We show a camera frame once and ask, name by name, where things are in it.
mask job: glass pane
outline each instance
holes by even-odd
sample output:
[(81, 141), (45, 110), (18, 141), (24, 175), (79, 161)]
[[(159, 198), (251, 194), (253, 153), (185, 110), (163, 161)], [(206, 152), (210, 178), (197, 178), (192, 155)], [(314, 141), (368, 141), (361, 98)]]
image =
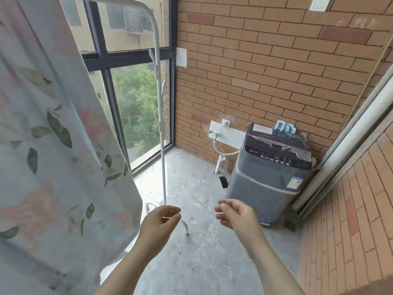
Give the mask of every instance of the glass pane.
[(89, 22), (83, 0), (60, 0), (64, 12), (66, 14), (68, 23), (71, 27), (71, 32), (76, 41), (76, 45), (80, 52), (93, 53), (96, 51), (91, 37)]
[[(140, 0), (158, 25), (160, 47), (169, 46), (169, 0)], [(154, 47), (153, 27), (144, 10), (112, 3), (98, 3), (108, 52)]]
[[(131, 168), (135, 169), (160, 150), (157, 81), (152, 63), (111, 69), (121, 124)], [(165, 144), (170, 143), (169, 130), (169, 61), (161, 61), (162, 80), (168, 79), (164, 91)]]
[(102, 73), (101, 71), (90, 71), (89, 75), (91, 78), (91, 82), (93, 83), (94, 90), (96, 91), (98, 100), (100, 101), (101, 106), (104, 109), (104, 113), (117, 139), (115, 124), (113, 122), (112, 112), (111, 112), (111, 107), (109, 106), (108, 97), (106, 96), (106, 90), (105, 90), (104, 80), (102, 78)]

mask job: blue clothespin hanger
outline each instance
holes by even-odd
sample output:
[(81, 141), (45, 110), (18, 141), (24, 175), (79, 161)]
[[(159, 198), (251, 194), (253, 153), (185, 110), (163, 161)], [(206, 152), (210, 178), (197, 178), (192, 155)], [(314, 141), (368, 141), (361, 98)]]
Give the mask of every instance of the blue clothespin hanger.
[(279, 129), (281, 132), (288, 133), (290, 132), (291, 134), (296, 133), (296, 127), (293, 124), (289, 124), (283, 120), (278, 120), (276, 123), (276, 126), (274, 127), (274, 130), (277, 130), (279, 126), (281, 125), (281, 128)]

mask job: tree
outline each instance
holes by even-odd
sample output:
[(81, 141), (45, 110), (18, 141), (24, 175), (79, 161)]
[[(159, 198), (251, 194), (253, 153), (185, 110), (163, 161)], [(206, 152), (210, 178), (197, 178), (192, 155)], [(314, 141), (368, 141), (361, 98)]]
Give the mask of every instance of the tree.
[(112, 69), (120, 119), (128, 148), (141, 144), (138, 156), (160, 143), (157, 81), (153, 64)]

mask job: gray washing machine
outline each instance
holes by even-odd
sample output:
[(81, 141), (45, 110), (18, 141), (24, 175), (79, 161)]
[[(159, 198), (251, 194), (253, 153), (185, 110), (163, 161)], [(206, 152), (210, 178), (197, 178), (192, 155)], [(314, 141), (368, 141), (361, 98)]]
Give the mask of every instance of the gray washing machine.
[(261, 223), (272, 225), (311, 173), (311, 153), (304, 134), (269, 132), (251, 123), (226, 198), (243, 201), (254, 208)]

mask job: floral curtain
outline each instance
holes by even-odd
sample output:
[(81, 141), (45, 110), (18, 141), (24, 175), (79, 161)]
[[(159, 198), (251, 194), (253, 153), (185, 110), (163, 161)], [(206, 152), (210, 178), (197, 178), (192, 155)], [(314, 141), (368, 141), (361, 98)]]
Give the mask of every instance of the floral curtain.
[(59, 0), (0, 0), (1, 294), (92, 294), (142, 200)]

